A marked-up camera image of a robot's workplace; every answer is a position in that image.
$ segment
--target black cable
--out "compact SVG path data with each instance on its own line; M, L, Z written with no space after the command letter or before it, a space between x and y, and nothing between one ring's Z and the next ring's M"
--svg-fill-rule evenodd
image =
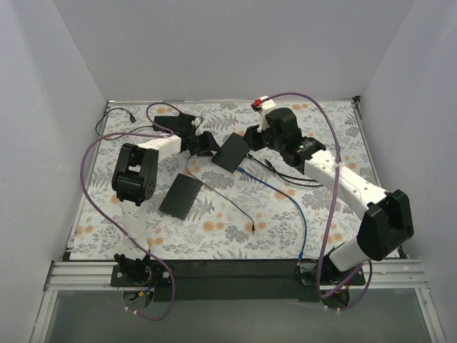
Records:
M145 127L150 127L151 129L154 128L154 126L152 126L152 125L143 125L143 126L136 127L133 130L127 131L126 134L130 134L132 132L138 131L139 129L144 129ZM124 136L125 136L125 134L120 134L116 138L105 138L105 140L106 141L115 141L116 139L122 138Z
M246 217L248 217L251 222L252 222L252 233L254 233L256 231L256 226L254 224L254 219L252 219L252 217L247 214L244 210L242 210L240 208L240 206L238 206L237 204L235 204L233 201L231 201L228 197L226 197L225 195L223 195L222 193L219 193L218 191L216 191L213 187L209 186L208 184L206 184L205 182L201 181L198 177L196 177L195 175L193 175L190 171L189 171L189 168L187 168L187 164L189 163L189 159L191 158L191 156L188 157L187 161L186 161L186 171L189 173L189 175L191 175L194 179L197 179L199 180L204 186L208 187L211 191L213 192L216 192L217 194L219 194L221 197L223 197L225 200L231 202L232 205L234 205L237 209L239 209Z
M95 124L95 132L97 133L97 135L100 137L102 136L102 134L99 132L99 125L100 123L103 121L103 119L105 119L106 116L108 116L108 114L110 114L112 111L114 111L115 109L120 109L122 111L125 111L129 114L129 118L130 118L130 121L132 123L134 123L136 121L136 118L135 116L128 110L128 109L123 109L122 107L115 107L113 109L110 109L109 111L105 112L105 114L102 116L102 118L99 120L99 122L97 124Z
M195 118L200 118L200 124L195 128L195 130L197 130L203 124L204 118L203 116L196 116Z
M270 172L278 175L278 177L283 179L285 182L288 182L289 184L295 184L296 186L302 186L302 187L314 187L314 188L323 186L322 184L299 184L298 182L293 182L293 181L288 180L288 179L305 181L305 182L317 182L317 181L314 180L314 179L303 179L303 178L300 178L300 177L291 177L289 175L283 174L283 173L279 172L278 170L276 170L276 168L273 166L273 164L268 159L265 160L266 164L264 164L262 161L259 161L256 157L252 156L251 154L247 154L247 157L249 159L257 162L258 164L260 164L263 168L266 168Z

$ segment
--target floral pattern mat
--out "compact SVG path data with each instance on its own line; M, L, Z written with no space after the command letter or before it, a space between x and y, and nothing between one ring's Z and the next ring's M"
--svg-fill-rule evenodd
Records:
M334 153L334 143L324 118L311 104L282 102L295 112L298 125L306 136L323 142ZM222 145L233 132L243 134L248 126L258 123L258 114L250 102L237 103L183 103L179 108L189 114L204 118L203 128L211 131ZM341 145L341 157L346 165L370 182L376 183L368 160L367 151L349 101L323 102L323 108L335 126ZM128 131L148 125L146 105L122 106L136 117L131 123L125 111L109 114L105 133ZM165 106L153 107L159 115L176 115ZM141 130L150 132L150 128ZM121 209L111 188L111 177L121 145L148 140L141 137L122 137L101 143L89 183L89 193L94 201L117 222L122 223ZM280 171L303 177L287 166L274 151L264 149L252 153L259 159L269 159ZM202 181L216 188L248 212L256 223L251 232L251 222L230 202L203 186L185 221L159 211L159 206L178 173L187 174L185 164L188 152L177 154L159 164L157 187L148 200L147 236L151 251L163 259L288 259L296 258L303 243L303 224L295 206L283 195L253 182L235 171L231 174L211 163L208 157L192 157L189 170ZM324 188L294 186L276 178L255 162L245 159L241 166L275 187L292 196L303 208L308 222L308 239L305 257L317 258L330 206L331 192ZM343 202L338 201L331 225L327 250L354 237L360 220ZM74 233L72 260L113 259L121 250L125 238L87 202Z

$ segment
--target wire connector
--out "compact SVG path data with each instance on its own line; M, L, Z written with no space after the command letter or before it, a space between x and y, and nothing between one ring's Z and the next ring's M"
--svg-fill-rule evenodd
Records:
M297 259L297 266L300 265L302 259L303 259L303 252L301 252L301 253L299 254L299 256L298 256L298 259Z
M252 109L256 112L260 111L261 103L262 103L262 101L260 99L254 100L254 102L251 104Z

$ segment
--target white wall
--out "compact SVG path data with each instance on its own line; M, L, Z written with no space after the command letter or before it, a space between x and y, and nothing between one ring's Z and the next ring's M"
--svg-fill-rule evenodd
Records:
M54 0L112 100L361 95L413 0Z
M416 0L362 97L381 182L409 196L448 342L457 342L457 3Z
M51 0L0 1L0 342L27 342L105 101Z

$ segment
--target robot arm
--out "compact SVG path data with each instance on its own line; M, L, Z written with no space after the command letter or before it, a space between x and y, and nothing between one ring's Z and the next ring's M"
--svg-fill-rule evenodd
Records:
M289 166L302 174L306 170L306 175L333 190L335 158L321 142L301 135L295 114L271 100L258 99L253 109L261 120L246 130L248 145L254 151L268 147L279 152ZM340 165L338 197L362 223L356 237L324 257L324 272L338 274L369 259L381 261L413 236L409 199L402 191L389 193Z
M204 156L220 149L211 132L202 132L199 128L200 118L184 113L174 118L176 135L138 145L124 144L111 181L120 201L123 228L145 249L148 249L145 201L156 189L159 162L186 150L192 155ZM144 257L144 253L128 239L121 253L128 259Z

